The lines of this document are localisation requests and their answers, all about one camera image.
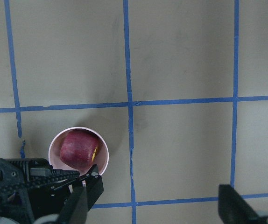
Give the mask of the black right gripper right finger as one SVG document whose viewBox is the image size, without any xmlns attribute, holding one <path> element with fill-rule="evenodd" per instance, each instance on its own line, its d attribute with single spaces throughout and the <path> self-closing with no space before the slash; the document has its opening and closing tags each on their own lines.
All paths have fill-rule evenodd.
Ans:
<svg viewBox="0 0 268 224">
<path fill-rule="evenodd" d="M 220 184 L 218 214 L 224 224 L 268 224 L 268 215 L 259 215 L 229 184 Z"/>
</svg>

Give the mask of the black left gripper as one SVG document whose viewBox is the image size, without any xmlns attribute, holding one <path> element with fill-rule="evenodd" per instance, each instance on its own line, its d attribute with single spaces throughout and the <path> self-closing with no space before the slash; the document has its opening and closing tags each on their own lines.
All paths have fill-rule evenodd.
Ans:
<svg viewBox="0 0 268 224">
<path fill-rule="evenodd" d="M 0 224 L 56 224 L 78 178 L 46 159 L 0 158 Z"/>
</svg>

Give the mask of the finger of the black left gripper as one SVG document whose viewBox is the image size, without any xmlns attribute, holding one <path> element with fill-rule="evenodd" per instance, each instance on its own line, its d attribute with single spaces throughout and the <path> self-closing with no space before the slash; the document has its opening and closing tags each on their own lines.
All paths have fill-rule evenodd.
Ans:
<svg viewBox="0 0 268 224">
<path fill-rule="evenodd" d="M 85 182 L 87 208 L 88 211 L 94 206 L 96 201 L 104 192 L 102 176 L 99 174 L 97 164 L 93 164 L 86 174 L 79 177 L 80 181 Z"/>
</svg>

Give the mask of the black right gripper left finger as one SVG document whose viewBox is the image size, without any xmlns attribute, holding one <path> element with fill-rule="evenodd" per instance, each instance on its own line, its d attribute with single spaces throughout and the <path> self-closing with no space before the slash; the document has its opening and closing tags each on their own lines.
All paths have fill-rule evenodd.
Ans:
<svg viewBox="0 0 268 224">
<path fill-rule="evenodd" d="M 75 187 L 56 220 L 57 224 L 84 224 L 88 206 L 85 187 Z"/>
</svg>

